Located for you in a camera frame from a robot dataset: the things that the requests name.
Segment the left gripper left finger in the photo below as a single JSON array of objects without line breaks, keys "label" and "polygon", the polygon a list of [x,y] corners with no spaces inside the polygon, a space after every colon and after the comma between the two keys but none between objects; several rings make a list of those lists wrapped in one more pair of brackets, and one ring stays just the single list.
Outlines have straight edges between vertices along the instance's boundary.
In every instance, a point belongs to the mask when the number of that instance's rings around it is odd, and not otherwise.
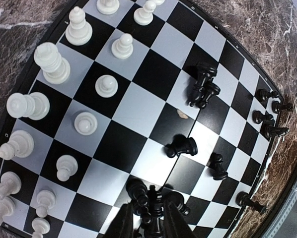
[{"label": "left gripper left finger", "polygon": [[133,205],[123,204],[108,227],[105,238],[133,238]]}]

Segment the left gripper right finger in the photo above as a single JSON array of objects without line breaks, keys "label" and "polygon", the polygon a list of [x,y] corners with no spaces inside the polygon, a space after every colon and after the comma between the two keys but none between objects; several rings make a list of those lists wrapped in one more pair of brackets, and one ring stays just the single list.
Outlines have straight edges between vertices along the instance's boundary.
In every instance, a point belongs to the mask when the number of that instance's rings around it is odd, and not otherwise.
[{"label": "left gripper right finger", "polygon": [[170,196],[164,199],[164,237],[165,238],[195,238],[192,230],[185,222],[181,210],[186,208],[182,195]]}]

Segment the black piece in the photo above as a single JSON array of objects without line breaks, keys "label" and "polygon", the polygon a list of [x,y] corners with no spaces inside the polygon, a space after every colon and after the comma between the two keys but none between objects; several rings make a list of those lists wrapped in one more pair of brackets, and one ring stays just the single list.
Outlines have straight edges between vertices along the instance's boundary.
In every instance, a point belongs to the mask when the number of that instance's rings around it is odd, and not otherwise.
[{"label": "black piece", "polygon": [[149,213],[152,222],[145,226],[144,237],[146,238],[163,238],[164,231],[161,225],[161,217],[163,216],[163,200],[160,190],[156,190],[154,185],[149,187]]}]

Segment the black piece edge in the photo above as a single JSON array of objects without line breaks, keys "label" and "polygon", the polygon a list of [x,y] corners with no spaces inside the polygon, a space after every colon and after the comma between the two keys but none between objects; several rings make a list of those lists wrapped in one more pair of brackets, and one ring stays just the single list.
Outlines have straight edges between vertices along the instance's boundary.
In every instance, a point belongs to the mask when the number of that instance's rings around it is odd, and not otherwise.
[{"label": "black piece edge", "polygon": [[258,201],[252,201],[250,199],[250,195],[244,191],[241,191],[237,194],[235,202],[240,207],[250,207],[253,211],[257,211],[260,215],[265,214],[265,212],[267,211],[266,205],[261,205]]}]

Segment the black grey chess board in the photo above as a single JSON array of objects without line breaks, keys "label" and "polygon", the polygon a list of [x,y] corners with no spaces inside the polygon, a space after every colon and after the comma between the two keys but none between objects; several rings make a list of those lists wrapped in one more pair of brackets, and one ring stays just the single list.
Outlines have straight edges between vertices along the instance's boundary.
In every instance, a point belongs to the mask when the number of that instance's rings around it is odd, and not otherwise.
[{"label": "black grey chess board", "polygon": [[[2,227],[31,237],[36,196],[44,189],[57,197],[47,215],[49,238],[100,238],[120,207],[129,202],[125,185],[138,178],[162,192],[175,190],[190,208],[185,221],[200,238],[228,238],[242,214],[239,192],[253,193],[267,162],[273,139],[252,113],[271,114],[273,99],[261,102],[260,89],[277,87],[252,57],[204,11],[186,0],[167,0],[153,12],[147,26],[134,12],[142,0],[122,0],[115,14],[103,15],[94,0],[73,0],[43,41],[54,43],[69,62],[62,84],[47,82],[30,60],[17,82],[21,94],[43,93],[50,102],[41,120],[14,119],[4,114],[0,146],[13,132],[25,130],[34,139],[26,158],[0,158],[0,179],[8,171],[22,182],[11,195],[16,208]],[[65,37],[69,13],[82,8],[92,37],[75,46]],[[133,37],[133,53],[116,58],[113,42],[124,33]],[[202,61],[217,69],[193,107],[188,97]],[[95,83],[103,75],[118,82],[116,94],[103,98]],[[74,128],[75,117],[93,114],[98,126],[91,135]],[[198,153],[169,158],[164,150],[174,135],[193,137]],[[213,179],[212,153],[223,156],[224,180]]]}]

